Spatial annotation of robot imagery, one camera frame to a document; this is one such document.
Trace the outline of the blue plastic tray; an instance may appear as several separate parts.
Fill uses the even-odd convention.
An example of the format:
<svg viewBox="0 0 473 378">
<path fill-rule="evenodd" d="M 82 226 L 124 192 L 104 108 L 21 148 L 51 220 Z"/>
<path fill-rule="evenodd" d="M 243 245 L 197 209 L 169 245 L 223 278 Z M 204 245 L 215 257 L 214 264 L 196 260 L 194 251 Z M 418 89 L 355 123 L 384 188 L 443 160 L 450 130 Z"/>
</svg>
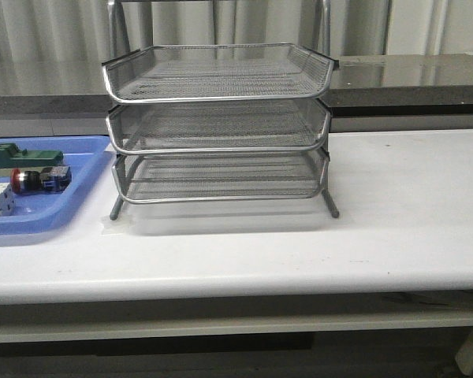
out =
<svg viewBox="0 0 473 378">
<path fill-rule="evenodd" d="M 0 235 L 48 232 L 69 223 L 114 156 L 106 149 L 106 136 L 8 138 L 0 143 L 15 143 L 22 150 L 60 150 L 72 173 L 63 192 L 15 195 L 12 214 L 0 216 Z"/>
</svg>

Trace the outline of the dark rear countertop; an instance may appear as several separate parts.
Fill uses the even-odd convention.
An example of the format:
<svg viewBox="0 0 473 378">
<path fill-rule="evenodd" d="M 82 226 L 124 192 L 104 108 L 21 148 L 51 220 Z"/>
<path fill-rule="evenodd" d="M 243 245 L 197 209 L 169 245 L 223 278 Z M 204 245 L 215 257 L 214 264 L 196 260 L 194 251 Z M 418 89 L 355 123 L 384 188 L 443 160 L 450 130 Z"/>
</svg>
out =
<svg viewBox="0 0 473 378">
<path fill-rule="evenodd" d="M 473 114 L 473 56 L 340 57 L 322 101 L 336 117 Z M 0 62 L 0 116 L 96 116 L 111 106 L 97 61 Z"/>
</svg>

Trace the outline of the silver mesh tray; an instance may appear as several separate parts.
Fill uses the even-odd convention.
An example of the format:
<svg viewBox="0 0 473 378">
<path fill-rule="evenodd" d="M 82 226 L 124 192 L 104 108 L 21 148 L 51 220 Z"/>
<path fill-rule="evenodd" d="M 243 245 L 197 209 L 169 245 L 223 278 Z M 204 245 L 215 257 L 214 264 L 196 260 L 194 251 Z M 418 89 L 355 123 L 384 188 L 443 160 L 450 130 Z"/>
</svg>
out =
<svg viewBox="0 0 473 378">
<path fill-rule="evenodd" d="M 126 155 L 313 150 L 330 122 L 311 98 L 115 106 L 106 117 L 115 150 Z"/>
<path fill-rule="evenodd" d="M 121 104 L 315 98 L 336 62 L 293 43 L 150 46 L 102 63 Z"/>
<path fill-rule="evenodd" d="M 291 154 L 121 155 L 111 168 L 118 194 L 142 204 L 313 198 L 326 189 L 329 158 Z"/>
</svg>

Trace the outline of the red emergency stop button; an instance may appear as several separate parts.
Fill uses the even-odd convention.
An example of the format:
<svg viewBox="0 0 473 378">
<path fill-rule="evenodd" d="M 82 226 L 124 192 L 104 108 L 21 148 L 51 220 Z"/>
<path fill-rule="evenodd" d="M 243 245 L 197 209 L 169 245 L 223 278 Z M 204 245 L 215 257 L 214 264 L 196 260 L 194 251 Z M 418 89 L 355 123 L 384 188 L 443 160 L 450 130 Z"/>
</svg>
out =
<svg viewBox="0 0 473 378">
<path fill-rule="evenodd" d="M 44 167 L 39 170 L 15 168 L 10 173 L 10 184 L 19 195 L 38 191 L 58 193 L 64 191 L 72 181 L 72 171 L 67 165 Z"/>
</svg>

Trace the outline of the green electrical module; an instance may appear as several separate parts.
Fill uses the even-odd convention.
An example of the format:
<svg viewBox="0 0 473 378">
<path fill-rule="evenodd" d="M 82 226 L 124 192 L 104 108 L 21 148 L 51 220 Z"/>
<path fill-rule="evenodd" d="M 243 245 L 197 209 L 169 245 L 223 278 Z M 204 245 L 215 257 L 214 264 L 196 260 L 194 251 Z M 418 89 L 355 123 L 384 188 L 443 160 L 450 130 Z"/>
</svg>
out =
<svg viewBox="0 0 473 378">
<path fill-rule="evenodd" d="M 60 150 L 22 150 L 16 143 L 0 143 L 0 169 L 55 166 L 63 161 Z"/>
</svg>

